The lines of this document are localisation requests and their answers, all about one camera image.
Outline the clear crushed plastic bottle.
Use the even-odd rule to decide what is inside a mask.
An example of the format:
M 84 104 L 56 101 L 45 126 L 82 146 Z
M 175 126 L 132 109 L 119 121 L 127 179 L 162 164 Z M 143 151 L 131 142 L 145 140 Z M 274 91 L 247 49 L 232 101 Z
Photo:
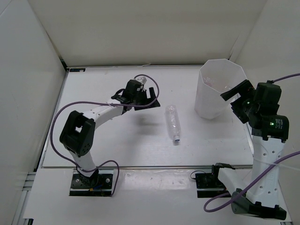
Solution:
M 174 143 L 180 142 L 181 128 L 175 105 L 168 105 L 165 109 L 165 119 L 169 137 Z

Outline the red label plastic bottle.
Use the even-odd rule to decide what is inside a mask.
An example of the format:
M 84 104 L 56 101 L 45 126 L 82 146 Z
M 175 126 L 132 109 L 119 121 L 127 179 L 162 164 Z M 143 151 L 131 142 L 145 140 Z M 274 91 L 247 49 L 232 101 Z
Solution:
M 141 85 L 145 85 L 147 82 L 147 79 L 145 76 L 138 76 L 135 78 L 139 83 L 141 83 Z

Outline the white cap labelled bottle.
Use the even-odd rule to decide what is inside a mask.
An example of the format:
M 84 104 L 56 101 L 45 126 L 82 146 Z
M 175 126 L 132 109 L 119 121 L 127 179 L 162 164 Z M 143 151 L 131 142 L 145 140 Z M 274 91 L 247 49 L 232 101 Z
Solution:
M 210 87 L 212 87 L 213 86 L 213 80 L 211 79 L 211 78 L 209 78 L 209 77 L 204 77 L 203 78 L 203 82 L 206 84 L 206 85 L 208 85 L 208 86 L 210 86 Z

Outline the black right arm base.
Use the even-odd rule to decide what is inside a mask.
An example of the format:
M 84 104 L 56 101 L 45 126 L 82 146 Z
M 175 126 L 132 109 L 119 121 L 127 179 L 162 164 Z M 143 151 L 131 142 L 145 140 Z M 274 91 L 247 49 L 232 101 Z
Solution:
M 211 172 L 196 170 L 190 174 L 190 179 L 196 182 L 198 198 L 213 198 L 221 194 L 226 194 L 223 198 L 231 197 L 225 185 L 218 179 L 221 168 L 235 170 L 230 164 L 216 163 L 211 166 Z

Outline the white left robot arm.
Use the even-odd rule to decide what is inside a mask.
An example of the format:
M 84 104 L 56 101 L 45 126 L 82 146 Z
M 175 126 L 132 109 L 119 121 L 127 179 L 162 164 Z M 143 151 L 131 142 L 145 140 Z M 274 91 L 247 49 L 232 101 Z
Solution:
M 134 109 L 144 110 L 160 107 L 158 91 L 153 87 L 145 89 L 149 76 L 137 75 L 118 90 L 107 102 L 86 112 L 72 111 L 60 134 L 59 141 L 67 149 L 76 163 L 80 181 L 88 188 L 98 184 L 99 169 L 93 162 L 90 149 L 94 133 L 98 127 L 115 117 Z

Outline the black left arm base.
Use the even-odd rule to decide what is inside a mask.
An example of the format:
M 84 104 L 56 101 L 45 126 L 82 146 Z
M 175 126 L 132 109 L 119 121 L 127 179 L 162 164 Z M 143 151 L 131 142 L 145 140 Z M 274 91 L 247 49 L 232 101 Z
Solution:
M 110 197 L 113 193 L 113 170 L 98 170 L 91 177 L 85 177 L 73 170 L 69 196 Z

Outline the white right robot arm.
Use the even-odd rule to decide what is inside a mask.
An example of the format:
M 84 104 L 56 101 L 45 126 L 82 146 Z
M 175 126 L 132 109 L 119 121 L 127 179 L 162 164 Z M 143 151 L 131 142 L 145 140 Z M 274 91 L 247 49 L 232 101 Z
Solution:
M 278 199 L 279 168 L 276 161 L 282 156 L 289 135 L 289 120 L 278 115 L 282 90 L 278 85 L 260 82 L 253 87 L 244 80 L 221 97 L 227 101 L 234 95 L 231 109 L 237 118 L 251 127 L 254 147 L 252 177 L 249 185 L 241 180 L 230 164 L 216 163 L 210 181 L 215 187 L 225 186 L 231 195 L 234 214 L 263 219 L 285 220 L 286 210 Z

